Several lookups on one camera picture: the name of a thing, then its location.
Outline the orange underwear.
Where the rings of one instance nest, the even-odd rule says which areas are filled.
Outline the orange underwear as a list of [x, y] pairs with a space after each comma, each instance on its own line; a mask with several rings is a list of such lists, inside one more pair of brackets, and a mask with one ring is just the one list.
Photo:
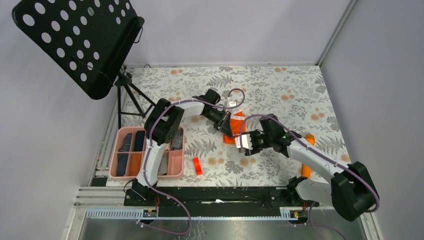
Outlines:
[[222, 141], [224, 144], [234, 145], [236, 143], [236, 138], [240, 135], [241, 132], [246, 131], [246, 127], [242, 127], [242, 123], [245, 120], [246, 116], [242, 110], [235, 110], [229, 119], [229, 125], [233, 137], [227, 135], [222, 136]]

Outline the grey striped underwear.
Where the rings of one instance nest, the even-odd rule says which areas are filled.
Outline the grey striped underwear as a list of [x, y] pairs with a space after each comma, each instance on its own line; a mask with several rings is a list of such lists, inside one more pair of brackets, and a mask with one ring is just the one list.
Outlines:
[[174, 139], [171, 142], [171, 150], [178, 151], [183, 148], [184, 143], [184, 131], [182, 128], [179, 128]]

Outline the small red block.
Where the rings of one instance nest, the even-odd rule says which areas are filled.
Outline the small red block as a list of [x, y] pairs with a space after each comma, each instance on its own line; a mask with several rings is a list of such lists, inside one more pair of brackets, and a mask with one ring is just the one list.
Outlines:
[[203, 174], [203, 170], [202, 170], [199, 158], [194, 157], [192, 160], [193, 160], [193, 165], [194, 165], [196, 175], [201, 176]]

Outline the pink divided storage tray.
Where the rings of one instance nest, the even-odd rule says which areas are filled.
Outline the pink divided storage tray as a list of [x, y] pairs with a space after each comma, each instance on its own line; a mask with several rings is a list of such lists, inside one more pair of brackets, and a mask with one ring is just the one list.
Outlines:
[[[183, 144], [181, 150], [171, 150], [171, 143], [169, 143], [164, 150], [164, 154], [162, 157], [168, 157], [168, 173], [167, 175], [158, 175], [159, 180], [177, 180], [182, 177], [184, 173], [184, 128], [180, 127], [179, 129], [183, 129]], [[110, 159], [109, 172], [108, 176], [114, 180], [120, 181], [129, 181], [136, 176], [129, 176], [129, 167], [130, 167], [130, 154], [132, 153], [143, 153], [143, 158], [145, 156], [146, 147], [147, 147], [147, 134], [145, 133], [144, 138], [144, 146], [143, 151], [134, 151], [134, 142], [135, 142], [135, 133], [137, 131], [145, 131], [143, 127], [123, 127], [118, 130], [117, 136], [115, 138], [114, 148], [112, 151], [112, 156]], [[118, 152], [119, 148], [122, 146], [124, 137], [126, 134], [132, 133], [132, 141], [129, 152]], [[116, 168], [117, 168], [117, 154], [128, 154], [128, 161], [126, 166], [126, 173], [124, 176], [116, 176]]]

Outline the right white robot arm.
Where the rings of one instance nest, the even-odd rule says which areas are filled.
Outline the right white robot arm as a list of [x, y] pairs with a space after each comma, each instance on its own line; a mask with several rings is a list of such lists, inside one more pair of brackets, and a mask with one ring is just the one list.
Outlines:
[[293, 206], [315, 201], [332, 206], [347, 221], [380, 208], [380, 196], [367, 167], [359, 161], [340, 163], [316, 148], [305, 137], [284, 126], [274, 114], [258, 114], [261, 130], [241, 131], [235, 138], [236, 147], [250, 156], [272, 148], [287, 158], [307, 165], [325, 181], [309, 178], [294, 181], [287, 191], [287, 201]]

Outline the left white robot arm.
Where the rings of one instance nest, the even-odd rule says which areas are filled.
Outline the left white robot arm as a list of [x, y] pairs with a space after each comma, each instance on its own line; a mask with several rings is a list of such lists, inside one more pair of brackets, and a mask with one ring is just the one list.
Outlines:
[[227, 105], [219, 105], [221, 97], [212, 89], [191, 99], [171, 103], [161, 98], [145, 122], [146, 149], [140, 171], [132, 182], [131, 190], [144, 206], [155, 200], [153, 190], [158, 181], [158, 171], [166, 146], [172, 142], [180, 128], [182, 119], [204, 116], [213, 127], [228, 137], [233, 136], [230, 127], [230, 110], [239, 105], [231, 100]]

